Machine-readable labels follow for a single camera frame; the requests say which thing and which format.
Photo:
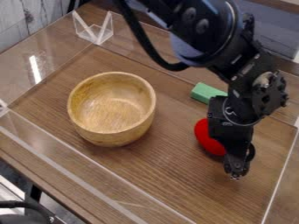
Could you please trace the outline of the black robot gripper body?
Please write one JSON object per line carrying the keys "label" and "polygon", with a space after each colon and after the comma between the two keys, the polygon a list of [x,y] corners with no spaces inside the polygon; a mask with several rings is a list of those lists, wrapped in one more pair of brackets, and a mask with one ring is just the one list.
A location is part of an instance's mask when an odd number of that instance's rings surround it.
{"label": "black robot gripper body", "polygon": [[223,145],[226,153],[239,158],[246,156],[246,142],[252,143],[254,127],[238,126],[224,116],[223,104],[227,98],[216,96],[209,99],[208,106],[208,132]]}

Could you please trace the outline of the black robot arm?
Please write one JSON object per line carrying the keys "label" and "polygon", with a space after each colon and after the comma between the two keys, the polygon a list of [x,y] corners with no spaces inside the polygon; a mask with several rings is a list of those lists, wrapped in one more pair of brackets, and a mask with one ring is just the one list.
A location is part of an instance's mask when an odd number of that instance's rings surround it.
{"label": "black robot arm", "polygon": [[234,0],[136,0],[169,32],[180,60],[160,56],[127,0],[112,0],[144,51],[169,71],[189,67],[211,70],[228,85],[228,94],[211,97],[208,133],[224,147],[223,167],[234,178],[248,174],[256,149],[254,126],[286,106],[286,78],[271,54],[255,39],[255,17],[239,11]]}

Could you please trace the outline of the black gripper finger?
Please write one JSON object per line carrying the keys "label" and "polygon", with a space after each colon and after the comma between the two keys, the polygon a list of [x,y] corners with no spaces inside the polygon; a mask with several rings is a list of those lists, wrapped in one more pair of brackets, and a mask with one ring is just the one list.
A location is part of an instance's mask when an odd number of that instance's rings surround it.
{"label": "black gripper finger", "polygon": [[223,160],[224,172],[230,175],[232,179],[239,179],[244,172],[244,160],[232,154],[226,154]]}
{"label": "black gripper finger", "polygon": [[255,155],[256,155],[255,145],[250,142],[246,142],[246,147],[247,147],[247,150],[246,150],[246,156],[244,156],[244,164],[243,164],[243,168],[242,168],[243,175],[248,174],[251,161],[254,160]]}

